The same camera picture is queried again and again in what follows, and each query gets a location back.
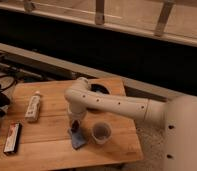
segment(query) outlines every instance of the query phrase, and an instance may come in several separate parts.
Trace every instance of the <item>small cup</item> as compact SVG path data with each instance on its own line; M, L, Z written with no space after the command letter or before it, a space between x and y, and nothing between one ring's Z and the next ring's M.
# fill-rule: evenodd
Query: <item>small cup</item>
M92 128L92 136L97 144L104 144L111 135L111 128L107 123L98 122Z

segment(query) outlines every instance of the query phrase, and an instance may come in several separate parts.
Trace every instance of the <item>wooden tabletop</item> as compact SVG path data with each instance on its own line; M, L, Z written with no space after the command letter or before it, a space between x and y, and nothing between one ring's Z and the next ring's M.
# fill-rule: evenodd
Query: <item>wooden tabletop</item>
M120 78L93 79L114 95L124 95ZM69 119L64 91L73 81L22 83L15 88L12 104L0 129L0 170L54 170L105 164L134 162L143 158L133 120L108 112L88 111L82 127L87 145L79 150L71 146L67 132ZM39 90L42 106L37 123L27 123L24 115L30 97ZM112 135L104 145L97 145L91 137L93 124L110 124ZM6 156L3 148L12 122L23 125L17 154Z

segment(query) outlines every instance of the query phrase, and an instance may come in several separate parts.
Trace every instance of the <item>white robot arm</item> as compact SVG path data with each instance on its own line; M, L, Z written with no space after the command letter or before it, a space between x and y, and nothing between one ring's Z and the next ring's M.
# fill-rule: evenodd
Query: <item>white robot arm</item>
M105 95L90 91L90 83L82 77L66 90L65 98L71 120L81 122L87 108L94 108L164 126L164 171L197 171L197 97L183 96L163 103Z

